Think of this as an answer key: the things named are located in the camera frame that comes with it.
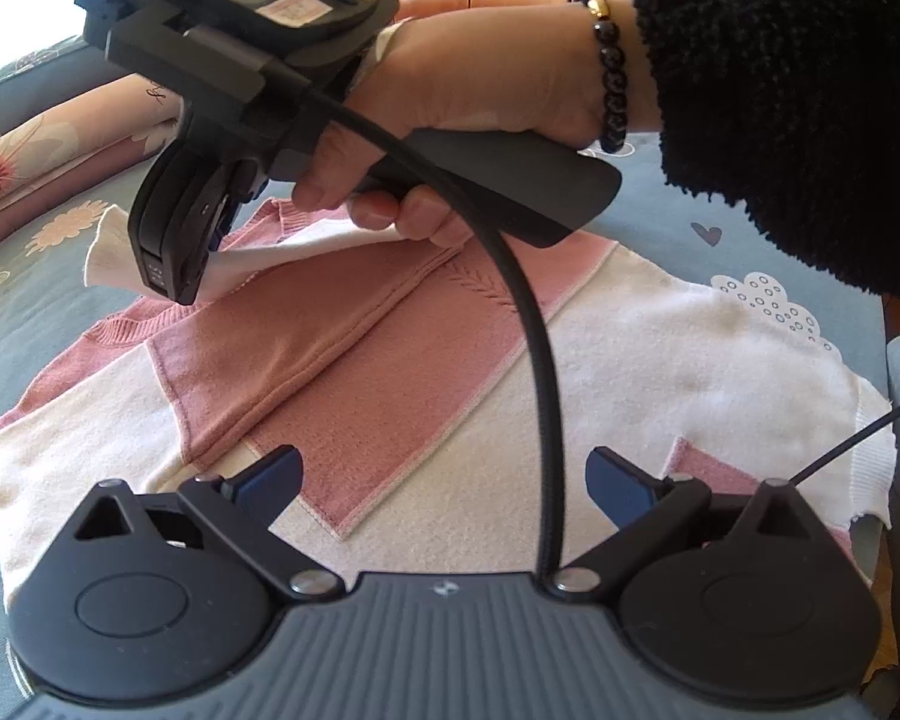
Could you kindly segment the person right hand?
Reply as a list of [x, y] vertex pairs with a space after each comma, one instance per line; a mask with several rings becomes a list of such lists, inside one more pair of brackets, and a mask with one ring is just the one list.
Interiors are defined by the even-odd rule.
[[[601, 132], [601, 65], [592, 17], [578, 5], [475, 8], [411, 20], [346, 106], [395, 137], [419, 128], [536, 132], [580, 149]], [[393, 226], [411, 241], [458, 247], [466, 223], [427, 185], [398, 202], [356, 187], [380, 151], [331, 124], [292, 190], [304, 211], [346, 205], [354, 224]]]

